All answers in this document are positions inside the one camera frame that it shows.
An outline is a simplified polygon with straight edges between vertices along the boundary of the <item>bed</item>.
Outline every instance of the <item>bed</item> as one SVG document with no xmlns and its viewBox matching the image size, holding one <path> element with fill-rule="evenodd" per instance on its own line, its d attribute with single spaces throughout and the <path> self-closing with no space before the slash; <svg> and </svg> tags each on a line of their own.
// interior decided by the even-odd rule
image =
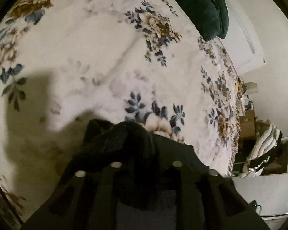
<svg viewBox="0 0 288 230">
<path fill-rule="evenodd" d="M 18 0 L 0 23 L 2 217 L 18 229 L 51 195 L 93 118 L 135 121 L 230 175 L 236 78 L 175 0 Z"/>
</svg>

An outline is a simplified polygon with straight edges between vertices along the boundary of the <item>cardboard box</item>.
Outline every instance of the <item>cardboard box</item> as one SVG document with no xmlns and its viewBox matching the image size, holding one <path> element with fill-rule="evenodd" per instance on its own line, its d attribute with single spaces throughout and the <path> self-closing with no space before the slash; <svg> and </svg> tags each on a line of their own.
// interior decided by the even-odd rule
<svg viewBox="0 0 288 230">
<path fill-rule="evenodd" d="M 246 110 L 245 116 L 240 116 L 240 125 L 240 139 L 256 139 L 254 110 Z"/>
</svg>

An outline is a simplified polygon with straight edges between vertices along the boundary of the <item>white wall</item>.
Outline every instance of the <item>white wall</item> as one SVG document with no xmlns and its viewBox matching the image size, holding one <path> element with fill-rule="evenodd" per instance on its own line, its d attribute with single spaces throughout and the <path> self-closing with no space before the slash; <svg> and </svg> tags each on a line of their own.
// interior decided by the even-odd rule
<svg viewBox="0 0 288 230">
<path fill-rule="evenodd" d="M 272 0 L 238 0 L 251 20 L 266 58 L 266 65 L 242 75 L 256 82 L 259 93 L 250 95 L 259 119 L 270 119 L 288 136 L 288 20 Z"/>
</svg>

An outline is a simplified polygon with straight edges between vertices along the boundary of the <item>green velvet cushion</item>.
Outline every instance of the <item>green velvet cushion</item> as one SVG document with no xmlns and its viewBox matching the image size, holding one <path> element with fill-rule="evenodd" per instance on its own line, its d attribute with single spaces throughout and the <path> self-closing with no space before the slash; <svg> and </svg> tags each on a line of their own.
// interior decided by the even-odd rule
<svg viewBox="0 0 288 230">
<path fill-rule="evenodd" d="M 225 0 L 176 0 L 204 40 L 225 38 L 229 20 Z"/>
</svg>

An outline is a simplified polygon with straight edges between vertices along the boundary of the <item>metal screw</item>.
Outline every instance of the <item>metal screw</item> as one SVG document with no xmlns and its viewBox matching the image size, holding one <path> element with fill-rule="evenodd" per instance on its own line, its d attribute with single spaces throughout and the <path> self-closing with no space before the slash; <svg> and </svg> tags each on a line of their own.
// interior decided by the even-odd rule
<svg viewBox="0 0 288 230">
<path fill-rule="evenodd" d="M 112 162 L 112 163 L 110 164 L 110 166 L 111 166 L 112 168 L 120 168 L 120 167 L 122 166 L 122 163 L 120 163 L 120 162 Z"/>
<path fill-rule="evenodd" d="M 208 174 L 211 176 L 217 176 L 219 173 L 216 170 L 208 170 Z"/>
<path fill-rule="evenodd" d="M 182 163 L 181 163 L 181 161 L 174 161 L 174 162 L 172 163 L 172 165 L 173 165 L 174 167 L 180 168 L 180 167 L 182 166 Z"/>
<path fill-rule="evenodd" d="M 74 175 L 75 175 L 76 177 L 84 177 L 85 174 L 86 174 L 85 171 L 83 171 L 83 170 L 78 170 L 77 172 L 75 172 Z"/>
</svg>

